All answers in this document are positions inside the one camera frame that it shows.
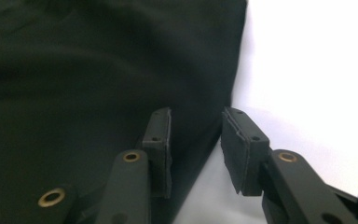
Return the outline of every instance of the dark green fabric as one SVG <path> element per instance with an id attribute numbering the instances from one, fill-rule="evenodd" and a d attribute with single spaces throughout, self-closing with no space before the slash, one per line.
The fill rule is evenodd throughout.
<path id="1" fill-rule="evenodd" d="M 102 186 L 152 111 L 172 109 L 171 223 L 221 128 L 245 0 L 0 0 L 0 223 L 62 183 Z"/>

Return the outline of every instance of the hole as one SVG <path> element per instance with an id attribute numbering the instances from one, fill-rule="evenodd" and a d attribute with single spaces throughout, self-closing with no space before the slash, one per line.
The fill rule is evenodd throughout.
<path id="1" fill-rule="evenodd" d="M 124 213 L 117 213 L 112 216 L 112 224 L 125 224 L 128 220 L 128 216 Z"/>
<path id="2" fill-rule="evenodd" d="M 138 161 L 139 158 L 141 158 L 141 155 L 136 152 L 130 152 L 124 155 L 123 160 L 126 162 L 133 162 Z"/>
<path id="3" fill-rule="evenodd" d="M 51 202 L 51 201 L 58 199 L 58 197 L 60 197 L 59 193 L 52 193 L 52 194 L 49 194 L 48 197 L 45 198 L 45 200 L 47 202 Z"/>
<path id="4" fill-rule="evenodd" d="M 60 203 L 65 197 L 65 191 L 63 189 L 52 189 L 40 197 L 37 202 L 41 207 L 51 207 Z"/>
<path id="5" fill-rule="evenodd" d="M 297 161 L 297 157 L 291 153 L 288 153 L 288 152 L 281 152 L 279 154 L 279 158 L 283 161 L 288 161 L 288 162 Z"/>
<path id="6" fill-rule="evenodd" d="M 322 214 L 322 218 L 324 219 L 324 221 L 326 223 L 330 223 L 330 224 L 342 224 L 341 220 L 334 216 L 334 215 L 331 215 L 331 214 L 328 214 L 328 213 L 323 213 Z"/>

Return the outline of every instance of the brass grommet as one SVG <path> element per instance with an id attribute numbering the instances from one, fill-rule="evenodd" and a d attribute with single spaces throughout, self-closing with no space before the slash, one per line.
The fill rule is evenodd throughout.
<path id="1" fill-rule="evenodd" d="M 65 191 L 63 189 L 52 189 L 40 197 L 37 204 L 41 207 L 51 207 L 60 203 L 65 198 Z"/>
<path id="2" fill-rule="evenodd" d="M 281 152 L 279 154 L 279 159 L 281 159 L 283 161 L 288 161 L 288 162 L 296 162 L 297 161 L 297 157 L 295 155 L 293 155 L 292 153 L 288 153 L 288 152 Z"/>
<path id="3" fill-rule="evenodd" d="M 136 152 L 129 152 L 124 155 L 123 160 L 126 162 L 135 162 L 138 161 L 141 158 L 141 155 Z"/>

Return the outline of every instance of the white background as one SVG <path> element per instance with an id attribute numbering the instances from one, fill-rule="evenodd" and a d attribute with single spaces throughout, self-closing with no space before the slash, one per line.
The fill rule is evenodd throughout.
<path id="1" fill-rule="evenodd" d="M 358 0 L 250 0 L 233 107 L 358 196 Z M 267 222 L 259 197 L 235 193 L 218 144 L 174 223 Z"/>

